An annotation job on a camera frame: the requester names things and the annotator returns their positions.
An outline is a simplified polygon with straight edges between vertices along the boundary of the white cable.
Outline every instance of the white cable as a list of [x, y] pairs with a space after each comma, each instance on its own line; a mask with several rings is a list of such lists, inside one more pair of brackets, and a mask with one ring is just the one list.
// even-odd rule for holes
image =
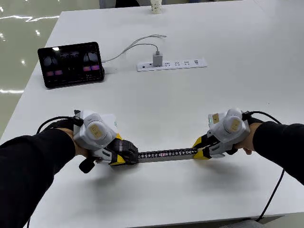
[[[113, 59], [118, 58], [118, 57], [121, 56], [123, 53], [125, 53], [127, 50], [129, 50], [129, 49], [131, 49], [131, 48], [137, 46], [137, 45], [135, 45], [136, 43], [138, 43], [139, 41], [141, 41], [141, 40], [143, 40], [143, 39], [149, 38], [149, 37], [165, 38], [165, 37], [167, 37], [167, 36], [165, 36], [165, 35], [154, 34], [154, 35], [149, 35], [149, 36], [141, 37], [141, 38], [135, 40], [132, 44], [130, 44], [130, 45], [129, 45], [126, 49], [124, 49], [119, 55], [115, 56], [114, 58], [108, 59], [108, 60], [102, 60], [101, 62], [102, 62], [102, 63], [105, 63], [105, 62], [108, 62], [108, 61], [111, 61], [111, 60], [113, 60]], [[156, 47], [156, 49], [157, 49], [157, 51], [158, 51], [158, 47], [157, 47], [156, 45], [154, 45], [154, 44], [148, 44], [148, 43], [147, 43], [147, 44], [143, 44], [143, 45], [153, 45], [153, 46]]]

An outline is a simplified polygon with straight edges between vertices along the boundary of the power strip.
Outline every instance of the power strip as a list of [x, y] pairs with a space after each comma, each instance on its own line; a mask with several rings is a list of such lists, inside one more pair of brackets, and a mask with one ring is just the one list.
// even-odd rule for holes
[[139, 63], [137, 64], [137, 71], [150, 71], [150, 70], [172, 70], [172, 69], [183, 69], [183, 68], [197, 68], [206, 67], [207, 63], [203, 58], [197, 59], [186, 59], [186, 60], [173, 60], [163, 61], [162, 66], [153, 66], [150, 63]]

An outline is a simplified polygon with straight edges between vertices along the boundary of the plug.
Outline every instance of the plug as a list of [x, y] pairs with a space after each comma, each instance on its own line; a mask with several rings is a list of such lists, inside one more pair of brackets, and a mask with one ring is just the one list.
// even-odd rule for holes
[[153, 66], [162, 66], [162, 54], [159, 51], [156, 51], [155, 54], [153, 54]]

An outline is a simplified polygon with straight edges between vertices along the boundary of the person's arm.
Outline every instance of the person's arm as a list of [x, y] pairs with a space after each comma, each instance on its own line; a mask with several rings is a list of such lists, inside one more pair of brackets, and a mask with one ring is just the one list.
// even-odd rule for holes
[[22, 228], [54, 175], [75, 155], [85, 154], [69, 129], [21, 136], [0, 146], [0, 227]]
[[250, 125], [250, 135], [236, 148], [244, 148], [247, 154], [256, 151], [304, 184], [303, 142], [303, 124], [253, 123]]

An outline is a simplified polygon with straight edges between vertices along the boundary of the measuring tape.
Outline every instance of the measuring tape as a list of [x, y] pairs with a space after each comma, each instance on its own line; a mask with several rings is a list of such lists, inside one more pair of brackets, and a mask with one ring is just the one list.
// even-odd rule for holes
[[162, 162], [192, 159], [197, 152], [197, 148], [140, 152], [138, 153], [138, 162]]

